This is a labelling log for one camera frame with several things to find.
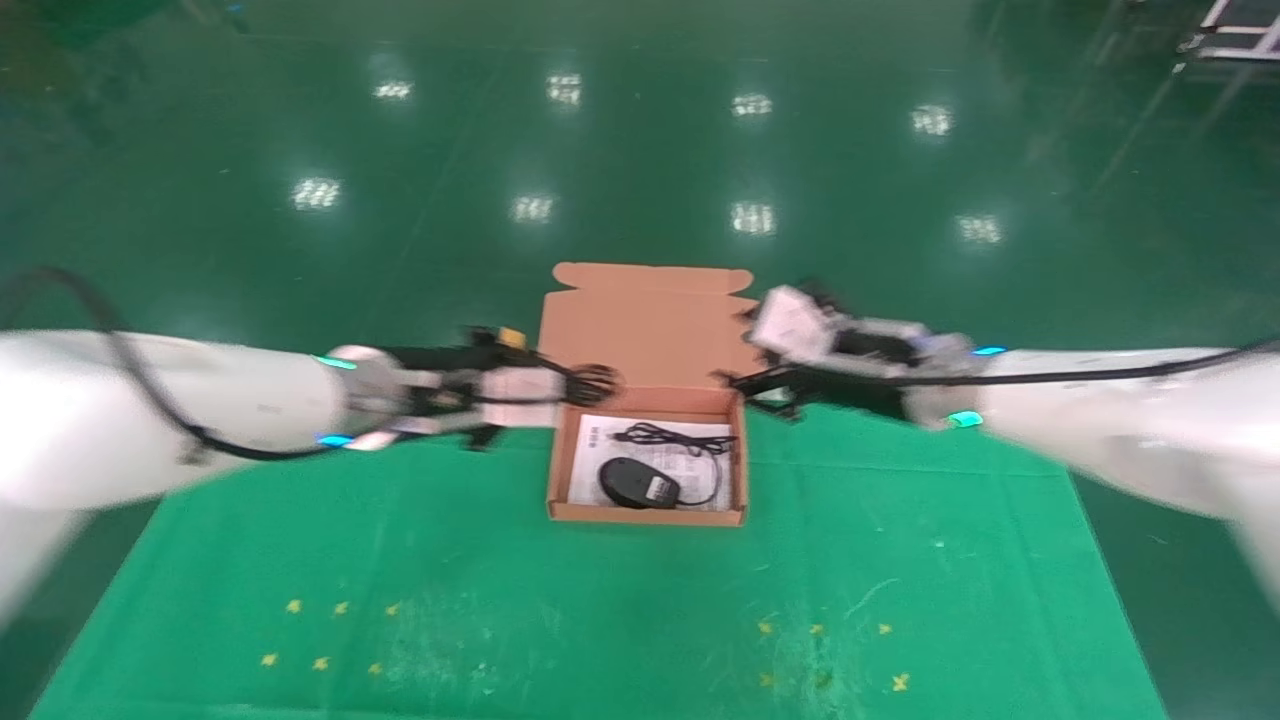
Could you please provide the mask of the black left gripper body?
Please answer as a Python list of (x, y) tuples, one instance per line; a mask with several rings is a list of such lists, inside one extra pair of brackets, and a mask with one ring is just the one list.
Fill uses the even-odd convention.
[(443, 348), (343, 345), (330, 351), (330, 369), (346, 389), (346, 419), (332, 448), (372, 452), (436, 436), (462, 436), (483, 452), (502, 429), (485, 420), (481, 380), (500, 369), (495, 343)]

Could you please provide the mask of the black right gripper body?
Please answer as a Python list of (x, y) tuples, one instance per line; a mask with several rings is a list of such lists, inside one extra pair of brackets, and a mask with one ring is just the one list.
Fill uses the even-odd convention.
[(800, 361), (819, 398), (931, 430), (982, 423), (978, 388), (946, 382), (988, 370), (968, 336), (897, 320), (836, 320), (831, 338)]

